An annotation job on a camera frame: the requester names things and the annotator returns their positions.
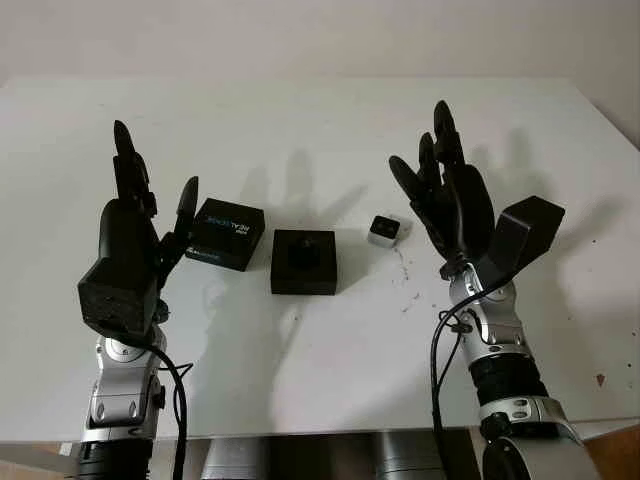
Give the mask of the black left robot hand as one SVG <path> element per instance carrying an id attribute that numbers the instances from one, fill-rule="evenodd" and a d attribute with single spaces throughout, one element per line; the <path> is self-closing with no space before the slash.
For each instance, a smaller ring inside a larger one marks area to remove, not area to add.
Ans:
<path id="1" fill-rule="evenodd" d="M 99 258 L 116 265 L 116 284 L 131 280 L 159 294 L 190 244 L 199 178 L 193 176 L 185 183 L 175 226 L 160 237 L 152 222 L 158 213 L 157 201 L 144 159 L 123 121 L 114 122 L 113 133 L 117 197 L 102 212 Z"/>

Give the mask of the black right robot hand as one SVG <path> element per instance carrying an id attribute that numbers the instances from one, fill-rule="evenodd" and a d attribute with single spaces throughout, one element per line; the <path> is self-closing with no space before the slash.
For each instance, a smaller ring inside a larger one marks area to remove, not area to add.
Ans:
<path id="1" fill-rule="evenodd" d="M 495 217 L 483 177 L 465 161 L 459 132 L 444 100 L 434 108 L 434 131 L 424 133 L 419 141 L 418 162 L 414 171 L 393 155 L 389 167 L 444 258 L 440 276 L 447 280 L 488 251 Z"/>

